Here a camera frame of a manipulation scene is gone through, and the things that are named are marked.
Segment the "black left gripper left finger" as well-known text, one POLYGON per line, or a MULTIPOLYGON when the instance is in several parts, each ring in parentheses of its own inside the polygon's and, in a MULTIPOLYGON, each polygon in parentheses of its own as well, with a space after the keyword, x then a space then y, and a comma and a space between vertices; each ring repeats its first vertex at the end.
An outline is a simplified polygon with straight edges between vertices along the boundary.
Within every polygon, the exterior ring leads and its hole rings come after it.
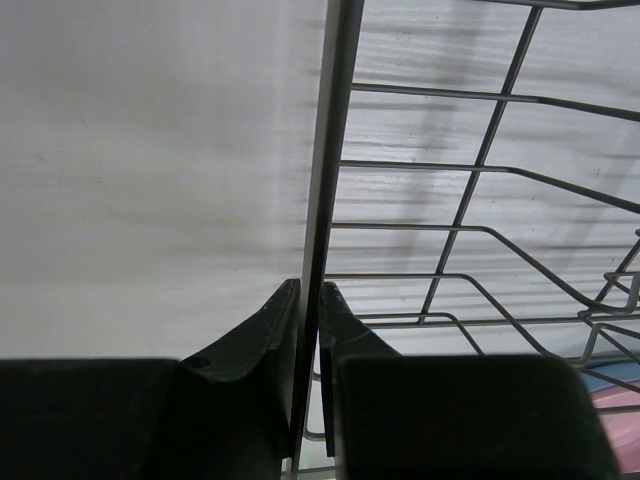
POLYGON ((276 479, 291 450, 300 283, 182 359, 1 364, 5 479, 276 479))

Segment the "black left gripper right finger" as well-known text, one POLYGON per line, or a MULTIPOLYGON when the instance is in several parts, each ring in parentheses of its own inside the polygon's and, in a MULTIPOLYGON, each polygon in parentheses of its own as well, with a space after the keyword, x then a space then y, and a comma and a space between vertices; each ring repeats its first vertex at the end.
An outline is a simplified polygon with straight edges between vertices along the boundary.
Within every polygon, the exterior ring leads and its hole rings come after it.
POLYGON ((539 354, 409 356, 326 283, 319 308, 327 454, 342 479, 618 479, 587 389, 539 354))

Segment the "pink plate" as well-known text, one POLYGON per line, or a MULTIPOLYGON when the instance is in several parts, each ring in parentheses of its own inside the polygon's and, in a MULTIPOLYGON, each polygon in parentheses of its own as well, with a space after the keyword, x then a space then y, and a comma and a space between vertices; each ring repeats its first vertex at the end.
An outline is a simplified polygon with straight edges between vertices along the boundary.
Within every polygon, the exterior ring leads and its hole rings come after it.
MULTIPOLYGON (((639 394, 611 387, 591 395, 597 408, 639 404, 639 394)), ((623 473, 639 471, 639 412, 601 414, 601 422, 623 473)))

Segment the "grey wire dish rack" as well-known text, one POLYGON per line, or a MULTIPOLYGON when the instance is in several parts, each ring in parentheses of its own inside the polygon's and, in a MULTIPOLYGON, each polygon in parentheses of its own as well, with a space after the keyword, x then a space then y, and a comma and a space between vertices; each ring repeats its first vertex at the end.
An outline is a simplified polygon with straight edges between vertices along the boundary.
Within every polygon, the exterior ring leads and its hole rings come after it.
POLYGON ((638 3, 331 2, 294 384, 325 449, 326 283, 401 354, 639 394, 638 3))

